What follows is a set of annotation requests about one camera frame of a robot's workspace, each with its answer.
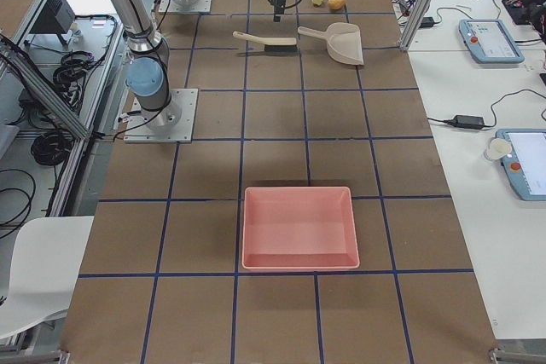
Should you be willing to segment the beige hand brush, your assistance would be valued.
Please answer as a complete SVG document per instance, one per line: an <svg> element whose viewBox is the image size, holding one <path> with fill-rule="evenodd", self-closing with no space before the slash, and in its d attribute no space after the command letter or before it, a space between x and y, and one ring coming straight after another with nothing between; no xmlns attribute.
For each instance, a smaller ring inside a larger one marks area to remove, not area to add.
<svg viewBox="0 0 546 364"><path fill-rule="evenodd" d="M233 31L236 39L261 45L261 49L248 49L250 54L291 55L299 51L296 38L260 37L246 32Z"/></svg>

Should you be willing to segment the beige plastic dustpan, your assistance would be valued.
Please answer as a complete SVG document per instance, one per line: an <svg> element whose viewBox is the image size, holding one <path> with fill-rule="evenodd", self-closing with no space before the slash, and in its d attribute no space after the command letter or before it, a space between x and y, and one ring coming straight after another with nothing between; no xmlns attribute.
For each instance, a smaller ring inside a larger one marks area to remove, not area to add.
<svg viewBox="0 0 546 364"><path fill-rule="evenodd" d="M357 25L335 22L330 24L325 31L299 26L298 34L324 39L328 55L339 63L353 66L364 64L361 31Z"/></svg>

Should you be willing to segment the pink plastic bin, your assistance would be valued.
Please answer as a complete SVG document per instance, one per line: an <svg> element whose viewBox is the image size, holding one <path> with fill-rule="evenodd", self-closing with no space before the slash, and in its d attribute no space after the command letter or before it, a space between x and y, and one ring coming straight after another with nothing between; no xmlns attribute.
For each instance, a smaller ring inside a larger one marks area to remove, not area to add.
<svg viewBox="0 0 546 364"><path fill-rule="evenodd" d="M244 200L241 264L250 271L360 265L348 187L253 187Z"/></svg>

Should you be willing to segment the brown potato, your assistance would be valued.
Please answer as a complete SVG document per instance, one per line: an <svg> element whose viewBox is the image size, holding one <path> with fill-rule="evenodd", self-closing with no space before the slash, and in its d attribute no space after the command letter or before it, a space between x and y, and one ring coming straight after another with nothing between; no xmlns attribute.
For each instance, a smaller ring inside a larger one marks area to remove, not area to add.
<svg viewBox="0 0 546 364"><path fill-rule="evenodd" d="M332 11L341 10L345 5L346 0L328 0L328 8Z"/></svg>

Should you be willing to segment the far teach pendant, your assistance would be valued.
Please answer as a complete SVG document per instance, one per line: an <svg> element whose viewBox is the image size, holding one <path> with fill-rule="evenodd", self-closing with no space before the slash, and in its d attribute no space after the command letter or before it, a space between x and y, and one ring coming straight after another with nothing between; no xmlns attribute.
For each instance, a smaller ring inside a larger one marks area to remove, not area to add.
<svg viewBox="0 0 546 364"><path fill-rule="evenodd" d="M518 64L525 60L501 20L459 21L458 31L475 61L482 64Z"/></svg>

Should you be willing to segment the teach pendant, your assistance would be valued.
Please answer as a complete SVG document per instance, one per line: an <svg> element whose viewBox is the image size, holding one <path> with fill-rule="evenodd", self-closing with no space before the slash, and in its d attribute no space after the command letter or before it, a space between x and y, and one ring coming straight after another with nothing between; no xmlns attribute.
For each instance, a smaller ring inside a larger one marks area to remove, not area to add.
<svg viewBox="0 0 546 364"><path fill-rule="evenodd" d="M545 130L500 129L496 137L512 147L501 159L512 189L524 201L545 201Z"/></svg>
<svg viewBox="0 0 546 364"><path fill-rule="evenodd" d="M518 64L525 60L501 20L459 21L458 31L475 61L482 64Z"/></svg>

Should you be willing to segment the black power adapter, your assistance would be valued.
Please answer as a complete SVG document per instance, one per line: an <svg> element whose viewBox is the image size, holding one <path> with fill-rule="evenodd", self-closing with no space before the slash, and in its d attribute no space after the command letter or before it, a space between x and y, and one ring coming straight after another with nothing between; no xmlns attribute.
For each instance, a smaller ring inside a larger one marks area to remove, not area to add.
<svg viewBox="0 0 546 364"><path fill-rule="evenodd" d="M451 120L456 128L482 130L485 128L485 121L482 117L457 114Z"/></svg>

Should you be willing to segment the near teach pendant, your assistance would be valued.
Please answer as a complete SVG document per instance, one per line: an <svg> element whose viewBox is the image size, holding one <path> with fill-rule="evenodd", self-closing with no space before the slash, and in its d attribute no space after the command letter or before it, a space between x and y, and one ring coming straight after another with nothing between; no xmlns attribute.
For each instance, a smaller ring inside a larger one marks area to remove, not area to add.
<svg viewBox="0 0 546 364"><path fill-rule="evenodd" d="M545 201L545 130L500 129L496 137L512 147L501 159L512 189L524 201Z"/></svg>

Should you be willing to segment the white chair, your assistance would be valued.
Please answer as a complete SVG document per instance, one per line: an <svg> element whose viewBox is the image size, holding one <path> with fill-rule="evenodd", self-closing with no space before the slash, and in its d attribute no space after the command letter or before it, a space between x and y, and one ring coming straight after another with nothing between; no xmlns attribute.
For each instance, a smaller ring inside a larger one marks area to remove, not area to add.
<svg viewBox="0 0 546 364"><path fill-rule="evenodd" d="M93 219L41 217L20 229L1 305L2 339L66 314Z"/></svg>

